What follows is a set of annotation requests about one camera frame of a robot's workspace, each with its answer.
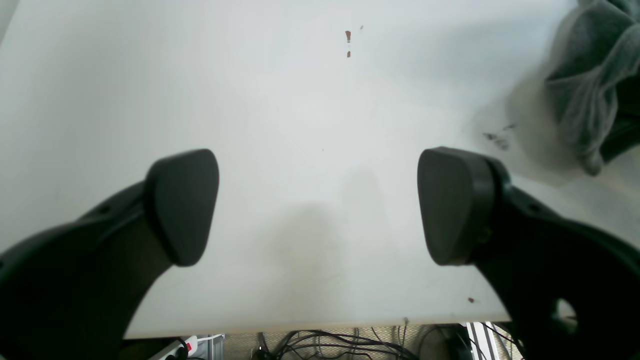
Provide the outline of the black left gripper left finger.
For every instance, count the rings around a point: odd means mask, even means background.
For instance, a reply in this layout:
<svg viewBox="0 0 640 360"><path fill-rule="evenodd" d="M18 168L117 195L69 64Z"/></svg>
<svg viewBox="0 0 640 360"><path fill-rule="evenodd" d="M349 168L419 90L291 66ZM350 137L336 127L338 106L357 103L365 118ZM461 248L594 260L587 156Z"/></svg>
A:
<svg viewBox="0 0 640 360"><path fill-rule="evenodd" d="M220 171L208 149L157 160L144 180L1 254L1 357L114 360L139 305L201 259Z"/></svg>

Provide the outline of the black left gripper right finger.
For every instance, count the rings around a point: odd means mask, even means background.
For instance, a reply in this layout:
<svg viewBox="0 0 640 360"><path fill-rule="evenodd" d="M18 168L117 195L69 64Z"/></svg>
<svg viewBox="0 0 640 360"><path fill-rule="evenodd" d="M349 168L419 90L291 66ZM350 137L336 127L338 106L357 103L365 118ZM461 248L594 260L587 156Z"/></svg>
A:
<svg viewBox="0 0 640 360"><path fill-rule="evenodd" d="M562 217L480 153L424 150L417 191L430 257L477 267L527 360L639 358L635 246Z"/></svg>

